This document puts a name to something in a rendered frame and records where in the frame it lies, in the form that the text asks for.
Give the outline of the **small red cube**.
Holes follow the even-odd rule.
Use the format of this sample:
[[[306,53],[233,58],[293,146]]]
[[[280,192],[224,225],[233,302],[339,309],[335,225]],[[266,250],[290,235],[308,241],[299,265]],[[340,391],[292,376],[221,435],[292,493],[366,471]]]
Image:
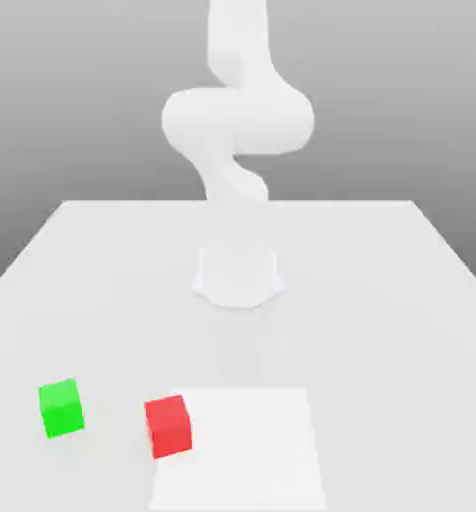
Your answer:
[[[192,423],[180,394],[145,402],[144,409],[154,459],[192,449]]]

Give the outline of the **small green cube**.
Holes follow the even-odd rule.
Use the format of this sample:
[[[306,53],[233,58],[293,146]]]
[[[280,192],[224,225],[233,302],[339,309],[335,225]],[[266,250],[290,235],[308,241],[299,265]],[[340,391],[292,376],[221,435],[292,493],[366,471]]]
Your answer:
[[[82,403],[74,378],[38,388],[39,407],[49,439],[85,428]]]

